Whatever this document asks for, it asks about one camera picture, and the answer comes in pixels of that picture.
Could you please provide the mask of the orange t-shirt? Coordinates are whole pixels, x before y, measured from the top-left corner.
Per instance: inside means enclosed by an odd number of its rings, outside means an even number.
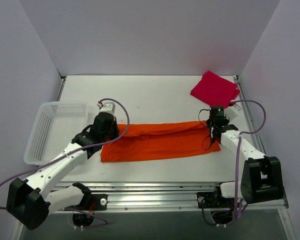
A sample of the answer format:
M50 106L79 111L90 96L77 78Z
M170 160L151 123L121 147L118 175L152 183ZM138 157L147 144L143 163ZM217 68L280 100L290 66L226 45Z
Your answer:
M219 152L209 130L199 121L130 124L115 142L102 147L102 163L138 162L193 157Z

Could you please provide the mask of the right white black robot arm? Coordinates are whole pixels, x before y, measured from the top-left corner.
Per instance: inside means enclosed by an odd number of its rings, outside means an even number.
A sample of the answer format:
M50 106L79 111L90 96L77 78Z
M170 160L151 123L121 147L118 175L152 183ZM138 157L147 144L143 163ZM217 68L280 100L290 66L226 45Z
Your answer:
M239 107L229 107L232 116L226 116L222 106L211 106L207 126L212 139L235 155L234 181L220 183L212 193L213 203L224 206L230 199L255 204L280 200L284 197L281 163L257 150L243 138L242 132L231 124Z

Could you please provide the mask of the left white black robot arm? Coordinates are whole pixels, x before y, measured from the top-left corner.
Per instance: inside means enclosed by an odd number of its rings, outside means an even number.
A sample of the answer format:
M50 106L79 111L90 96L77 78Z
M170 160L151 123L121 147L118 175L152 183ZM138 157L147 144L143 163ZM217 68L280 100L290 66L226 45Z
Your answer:
M113 110L100 110L93 124L78 133L59 155L60 161L52 160L26 179L14 179L8 190L6 210L29 230L38 228L53 212L67 207L80 210L96 202L91 190L75 182L65 189L52 191L75 167L102 149L102 143L119 135Z

